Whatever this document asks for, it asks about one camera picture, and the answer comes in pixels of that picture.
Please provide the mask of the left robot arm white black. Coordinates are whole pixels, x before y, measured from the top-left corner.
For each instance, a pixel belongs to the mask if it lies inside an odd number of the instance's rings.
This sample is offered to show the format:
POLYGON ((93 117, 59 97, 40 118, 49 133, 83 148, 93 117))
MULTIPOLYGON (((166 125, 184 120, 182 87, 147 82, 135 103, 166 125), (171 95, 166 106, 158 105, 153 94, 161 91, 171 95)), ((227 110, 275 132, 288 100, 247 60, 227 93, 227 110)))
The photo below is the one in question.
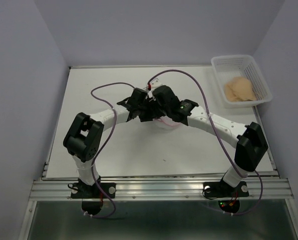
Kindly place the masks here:
POLYGON ((96 198, 100 194, 101 178, 96 171, 95 157, 104 147, 100 146, 105 130, 135 118, 142 122, 159 118, 163 113, 157 102, 145 90, 133 89, 130 97, 118 102, 111 109, 94 115, 83 112, 76 115, 63 141, 78 168, 78 182, 70 187, 73 198, 96 198))

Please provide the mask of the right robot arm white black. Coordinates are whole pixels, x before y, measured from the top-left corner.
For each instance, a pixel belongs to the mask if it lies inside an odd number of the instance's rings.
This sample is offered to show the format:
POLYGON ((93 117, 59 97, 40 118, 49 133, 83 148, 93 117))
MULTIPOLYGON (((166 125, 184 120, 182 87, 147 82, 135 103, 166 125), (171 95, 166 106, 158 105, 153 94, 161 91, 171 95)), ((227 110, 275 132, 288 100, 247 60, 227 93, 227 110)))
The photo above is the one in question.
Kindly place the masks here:
POLYGON ((210 113, 206 107, 191 100, 180 101, 166 85, 150 84, 149 87, 161 111, 174 122, 216 136, 225 153, 223 142, 235 148, 234 158, 229 158, 231 167, 216 187, 224 195, 235 192, 240 182, 256 170, 267 152, 268 144, 261 126, 255 122, 249 125, 233 122, 210 113))

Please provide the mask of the beige bra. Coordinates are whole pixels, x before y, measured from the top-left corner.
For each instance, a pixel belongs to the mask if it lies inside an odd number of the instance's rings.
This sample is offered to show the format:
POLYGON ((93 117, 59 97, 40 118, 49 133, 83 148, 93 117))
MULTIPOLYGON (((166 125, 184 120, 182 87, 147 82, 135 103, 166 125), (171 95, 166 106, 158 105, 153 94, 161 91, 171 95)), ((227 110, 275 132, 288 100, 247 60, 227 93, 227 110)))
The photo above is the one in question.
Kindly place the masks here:
POLYGON ((253 85, 247 78, 238 76, 224 85, 224 93, 229 102, 247 102, 257 100, 253 85))

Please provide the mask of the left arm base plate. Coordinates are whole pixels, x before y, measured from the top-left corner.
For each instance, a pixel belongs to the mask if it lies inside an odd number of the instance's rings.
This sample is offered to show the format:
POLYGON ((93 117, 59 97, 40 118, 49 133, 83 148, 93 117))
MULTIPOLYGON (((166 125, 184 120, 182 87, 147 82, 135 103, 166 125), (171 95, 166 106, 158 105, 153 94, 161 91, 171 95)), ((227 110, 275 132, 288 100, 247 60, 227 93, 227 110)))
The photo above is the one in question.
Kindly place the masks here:
MULTIPOLYGON (((100 183, 100 187, 110 198, 115 198, 115 183, 100 183)), ((84 182, 79 181, 69 183, 68 188, 71 190, 72 199, 99 199, 100 197, 107 199, 107 197, 98 189, 96 184, 87 185, 84 182)))

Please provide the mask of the white mesh laundry bag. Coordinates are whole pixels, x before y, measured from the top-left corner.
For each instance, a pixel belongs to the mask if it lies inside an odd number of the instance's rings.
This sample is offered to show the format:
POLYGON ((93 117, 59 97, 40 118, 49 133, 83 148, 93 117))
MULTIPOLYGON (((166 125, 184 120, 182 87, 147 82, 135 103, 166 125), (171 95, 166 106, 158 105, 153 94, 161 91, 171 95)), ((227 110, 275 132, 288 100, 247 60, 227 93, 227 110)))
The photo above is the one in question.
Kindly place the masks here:
POLYGON ((171 118, 161 117, 153 120, 154 124, 163 130, 175 130, 182 126, 181 123, 174 122, 171 118))

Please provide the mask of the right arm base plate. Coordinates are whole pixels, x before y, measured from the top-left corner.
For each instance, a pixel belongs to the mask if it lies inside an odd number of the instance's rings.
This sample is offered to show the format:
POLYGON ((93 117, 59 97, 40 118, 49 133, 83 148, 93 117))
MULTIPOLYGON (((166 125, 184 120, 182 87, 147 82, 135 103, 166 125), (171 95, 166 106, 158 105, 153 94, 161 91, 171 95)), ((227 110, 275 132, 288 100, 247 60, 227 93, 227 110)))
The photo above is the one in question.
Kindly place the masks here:
POLYGON ((245 181, 238 181, 237 186, 232 187, 223 179, 219 181, 205 181, 202 183, 200 194, 208 200, 249 197, 248 187, 245 181))

